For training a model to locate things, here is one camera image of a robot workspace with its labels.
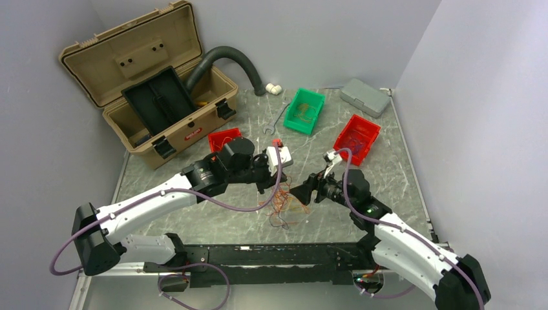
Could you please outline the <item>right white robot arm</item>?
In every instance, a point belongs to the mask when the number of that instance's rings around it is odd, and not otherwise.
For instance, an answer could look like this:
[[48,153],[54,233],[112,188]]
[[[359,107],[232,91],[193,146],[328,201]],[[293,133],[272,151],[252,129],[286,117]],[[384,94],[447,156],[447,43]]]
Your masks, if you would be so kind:
[[336,180],[310,174],[290,194],[302,204],[329,199],[350,209],[350,218],[366,235],[357,242],[356,259],[364,268],[386,267],[428,295],[437,309],[484,309],[490,291],[480,263],[431,242],[407,225],[370,192],[364,174],[350,169]]

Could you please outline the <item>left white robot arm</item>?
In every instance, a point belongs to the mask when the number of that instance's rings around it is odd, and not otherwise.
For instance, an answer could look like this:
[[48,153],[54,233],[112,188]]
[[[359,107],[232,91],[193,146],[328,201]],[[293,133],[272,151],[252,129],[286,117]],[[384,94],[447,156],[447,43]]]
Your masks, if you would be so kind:
[[251,140],[239,137],[132,198],[103,207],[91,203],[79,206],[72,235],[81,269],[88,276],[129,262],[152,262],[169,271],[181,269],[187,262],[187,252],[177,234],[140,236],[134,234],[135,230],[204,200],[244,212],[245,208],[230,206],[214,197],[225,193],[230,184],[254,184],[260,194],[268,188],[277,189],[286,181],[282,168],[292,163],[287,147],[273,143],[256,153]]

